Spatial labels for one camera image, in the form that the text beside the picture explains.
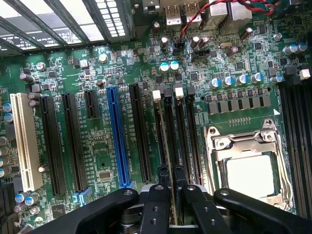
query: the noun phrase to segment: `pcie slot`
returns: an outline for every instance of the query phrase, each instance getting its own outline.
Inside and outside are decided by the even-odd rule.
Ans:
[[[127,159],[125,136],[123,133],[123,123],[118,88],[115,86],[108,87],[106,88],[106,91],[107,91],[109,114],[112,125],[114,149],[118,168],[119,186],[121,188],[129,187],[130,173]]]
[[[154,103],[154,116],[155,116],[155,124],[156,124],[156,133],[157,133],[160,162],[161,162],[161,164],[165,164],[166,163],[166,154],[165,154],[165,148],[164,148],[164,144],[163,144],[162,130],[161,130],[161,126],[160,126],[161,125],[161,119],[160,119],[160,113],[159,113],[157,103]]]
[[[43,179],[38,172],[40,158],[33,109],[28,105],[27,94],[10,94],[10,99],[23,190],[34,191],[43,185]]]
[[[201,167],[200,167],[200,158],[198,153],[198,140],[197,140],[197,130],[196,130],[196,122],[195,122],[195,113],[194,113],[194,95],[187,95],[187,117],[189,122],[190,129],[190,141],[191,141],[191,150],[193,152],[193,161],[194,161],[194,169],[195,169],[195,177],[197,179],[197,183],[202,185],[201,178]]]
[[[191,162],[189,160],[189,153],[187,150],[187,139],[186,139],[186,131],[185,131],[185,122],[184,122],[184,111],[183,111],[183,102],[182,100],[177,100],[175,105],[175,115],[177,122],[177,129],[179,133],[180,146],[181,146],[181,154],[183,160],[183,166],[185,169],[185,176],[189,182],[191,183]]]
[[[146,136],[145,120],[140,88],[138,83],[129,85],[132,114],[136,131],[136,143],[140,159],[142,181],[152,180],[149,148]]]
[[[48,96],[40,97],[39,102],[52,190],[54,195],[62,195],[66,192],[66,184],[54,102]]]
[[[62,102],[69,144],[69,156],[74,178],[74,190],[76,192],[82,192],[88,187],[88,183],[75,95],[62,94]]]
[[[171,157],[172,166],[176,166],[178,164],[177,152],[176,152],[176,131],[175,131],[175,123],[174,117],[172,113],[172,98],[165,97],[164,98],[164,110],[166,116],[166,125],[167,125],[167,134],[168,134],[168,142],[169,142],[169,151]]]

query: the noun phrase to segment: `silver capacitor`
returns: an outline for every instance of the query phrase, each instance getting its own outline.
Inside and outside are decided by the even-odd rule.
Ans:
[[[5,136],[0,136],[0,146],[4,146],[8,143],[8,139]]]
[[[10,163],[10,158],[8,156],[0,157],[0,167],[8,165]]]
[[[21,73],[19,75],[20,80],[25,81],[27,83],[34,83],[35,82],[35,78],[33,76]]]

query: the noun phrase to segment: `electrolytic capacitor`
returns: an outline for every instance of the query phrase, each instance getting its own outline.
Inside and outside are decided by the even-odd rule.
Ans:
[[[209,86],[210,86],[210,88],[212,88],[212,89],[216,89],[217,87],[219,87],[220,86],[220,80],[219,79],[217,79],[217,78],[213,78],[212,80],[210,80],[209,81]]]
[[[191,48],[195,49],[198,46],[199,40],[200,40],[199,37],[197,36],[193,37],[190,45]]]
[[[160,48],[166,49],[167,46],[168,46],[168,38],[162,37],[162,38],[160,39]]]
[[[0,146],[4,146],[8,143],[8,139],[5,136],[0,136]]]
[[[247,76],[246,75],[241,75],[239,77],[236,78],[236,84],[238,85],[243,85],[247,83]]]
[[[21,212],[21,211],[24,210],[26,207],[27,207],[27,205],[26,205],[25,203],[17,204],[17,205],[14,207],[14,212],[15,212],[15,213]]]
[[[40,102],[35,101],[35,100],[30,100],[30,101],[28,102],[28,105],[29,105],[30,107],[32,107],[32,108],[40,107]]]
[[[39,197],[40,197],[39,194],[32,193],[27,198],[25,198],[25,204],[27,206],[32,206],[39,200]]]
[[[202,37],[202,39],[200,39],[198,46],[204,47],[207,43],[209,42],[209,38],[208,37]]]
[[[298,46],[296,44],[291,44],[289,46],[286,46],[284,49],[283,49],[283,53],[285,55],[292,55],[294,53],[297,53],[298,51]]]
[[[40,94],[40,93],[28,93],[27,94],[27,98],[29,100],[37,100],[38,101],[40,97],[42,97],[42,94]]]
[[[0,167],[8,165],[10,162],[10,158],[8,156],[0,157]]]
[[[246,40],[253,33],[252,28],[246,28],[245,31],[239,36],[241,40]]]
[[[22,203],[25,200],[25,198],[27,198],[28,196],[29,196],[29,193],[25,193],[25,192],[16,194],[15,195],[15,201],[17,203]]]
[[[10,166],[3,166],[0,168],[0,178],[7,176],[11,173],[12,168]]]
[[[270,78],[270,82],[273,84],[278,84],[280,82],[283,82],[284,78],[281,75],[277,75],[276,77]]]
[[[30,75],[27,75],[27,74],[24,74],[24,73],[21,73],[19,75],[19,78],[22,80],[22,81],[25,81],[27,83],[34,83],[35,82],[35,78],[33,76],[30,76]]]
[[[158,34],[160,32],[160,23],[157,21],[153,23],[152,32]]]
[[[260,82],[262,80],[262,74],[261,73],[256,73],[256,74],[254,74],[254,75],[252,75],[251,77],[250,77],[250,81],[252,82],[252,83],[258,83],[258,82]]]
[[[33,227],[29,224],[26,224],[19,232],[18,234],[26,234],[33,230]]]
[[[6,146],[0,147],[0,156],[5,156],[9,153],[9,148]]]
[[[231,57],[231,56],[233,56],[233,55],[235,55],[237,53],[238,53],[238,47],[233,46],[230,49],[228,49],[225,54],[226,54],[227,57]]]
[[[12,105],[10,103],[3,104],[3,111],[4,112],[11,112],[12,111]]]

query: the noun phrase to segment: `motherboard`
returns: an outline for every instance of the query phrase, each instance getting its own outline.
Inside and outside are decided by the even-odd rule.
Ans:
[[[180,40],[161,17],[140,40],[1,58],[0,176],[14,185],[15,225],[141,191],[160,165],[296,214],[279,85],[312,64],[311,14]]]

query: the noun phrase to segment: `pci slot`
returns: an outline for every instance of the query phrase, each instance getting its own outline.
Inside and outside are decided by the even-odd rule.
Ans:
[[[69,144],[69,156],[74,178],[74,190],[76,192],[83,192],[87,189],[88,183],[75,95],[62,94],[62,102]]]
[[[40,158],[33,109],[28,105],[27,94],[10,94],[10,99],[23,190],[34,191],[43,185],[43,179],[38,172]]]
[[[43,96],[39,102],[53,194],[63,195],[66,184],[53,98]]]
[[[118,88],[115,86],[106,88],[109,115],[111,118],[114,149],[116,154],[119,186],[130,186],[130,172],[126,151],[125,136],[123,133],[122,114],[119,102]]]
[[[145,129],[145,120],[140,88],[138,83],[129,85],[129,92],[132,105],[132,114],[136,131],[136,143],[140,159],[142,181],[152,180],[149,148]]]

